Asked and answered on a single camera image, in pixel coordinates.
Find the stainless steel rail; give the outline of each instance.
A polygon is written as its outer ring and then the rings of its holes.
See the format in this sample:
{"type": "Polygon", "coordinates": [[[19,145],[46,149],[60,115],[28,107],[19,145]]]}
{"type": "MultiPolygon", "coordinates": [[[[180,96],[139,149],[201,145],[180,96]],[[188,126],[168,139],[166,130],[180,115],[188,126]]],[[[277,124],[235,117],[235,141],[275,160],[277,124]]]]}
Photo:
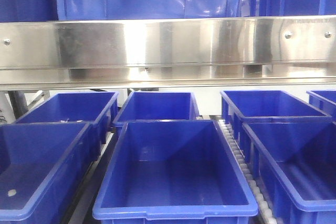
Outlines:
{"type": "Polygon", "coordinates": [[[0,24],[0,90],[336,82],[336,16],[0,24]]]}

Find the bin bottom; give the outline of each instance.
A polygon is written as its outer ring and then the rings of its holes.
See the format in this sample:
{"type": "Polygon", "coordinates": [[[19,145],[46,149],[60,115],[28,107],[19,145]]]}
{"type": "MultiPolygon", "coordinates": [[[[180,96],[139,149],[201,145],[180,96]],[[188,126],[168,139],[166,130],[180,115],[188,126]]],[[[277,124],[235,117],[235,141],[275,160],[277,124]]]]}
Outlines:
{"type": "Polygon", "coordinates": [[[53,163],[11,164],[0,174],[0,209],[22,209],[53,163]]]}
{"type": "Polygon", "coordinates": [[[225,205],[210,162],[140,161],[130,171],[124,206],[225,205]]]}
{"type": "Polygon", "coordinates": [[[336,169],[330,164],[295,157],[279,166],[304,200],[336,199],[336,169]]]}

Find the stainless steel panel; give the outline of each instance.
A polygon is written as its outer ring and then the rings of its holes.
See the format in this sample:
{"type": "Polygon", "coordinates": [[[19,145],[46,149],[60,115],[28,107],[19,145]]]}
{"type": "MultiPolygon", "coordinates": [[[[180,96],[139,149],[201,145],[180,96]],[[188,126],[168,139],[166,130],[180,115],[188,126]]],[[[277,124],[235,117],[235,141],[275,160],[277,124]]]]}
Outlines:
{"type": "Polygon", "coordinates": [[[0,39],[0,69],[335,62],[336,16],[2,23],[0,39]]]}

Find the metal bar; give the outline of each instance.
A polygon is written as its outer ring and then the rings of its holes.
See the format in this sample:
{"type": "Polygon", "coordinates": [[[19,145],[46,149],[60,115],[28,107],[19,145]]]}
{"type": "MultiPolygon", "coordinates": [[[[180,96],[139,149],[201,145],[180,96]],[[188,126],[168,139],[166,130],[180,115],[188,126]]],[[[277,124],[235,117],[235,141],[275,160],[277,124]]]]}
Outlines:
{"type": "Polygon", "coordinates": [[[48,100],[50,98],[50,91],[49,90],[43,90],[43,98],[44,100],[48,100]]]}
{"type": "Polygon", "coordinates": [[[28,106],[24,92],[9,91],[8,95],[16,119],[28,112],[28,106]]]}
{"type": "Polygon", "coordinates": [[[33,96],[33,98],[32,98],[32,100],[31,100],[31,102],[28,104],[28,109],[30,110],[32,107],[34,107],[34,105],[36,104],[36,103],[38,103],[43,97],[44,97],[44,92],[43,92],[43,90],[38,90],[35,94],[34,94],[34,96],[33,96]]]}
{"type": "Polygon", "coordinates": [[[2,70],[0,90],[336,83],[336,63],[2,70]]]}

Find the bolt head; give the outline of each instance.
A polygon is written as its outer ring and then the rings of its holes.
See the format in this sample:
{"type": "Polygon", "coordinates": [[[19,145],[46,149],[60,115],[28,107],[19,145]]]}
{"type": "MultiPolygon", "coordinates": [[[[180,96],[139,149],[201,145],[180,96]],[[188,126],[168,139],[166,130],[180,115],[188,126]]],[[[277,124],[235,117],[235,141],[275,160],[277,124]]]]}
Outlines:
{"type": "Polygon", "coordinates": [[[325,38],[329,39],[332,36],[332,33],[330,31],[326,32],[324,34],[325,38]]]}
{"type": "Polygon", "coordinates": [[[10,40],[10,39],[4,39],[4,44],[5,44],[6,46],[8,46],[10,43],[11,43],[11,40],[10,40]]]}
{"type": "Polygon", "coordinates": [[[292,37],[292,35],[293,34],[290,31],[288,31],[288,32],[285,33],[285,38],[290,39],[292,37]]]}

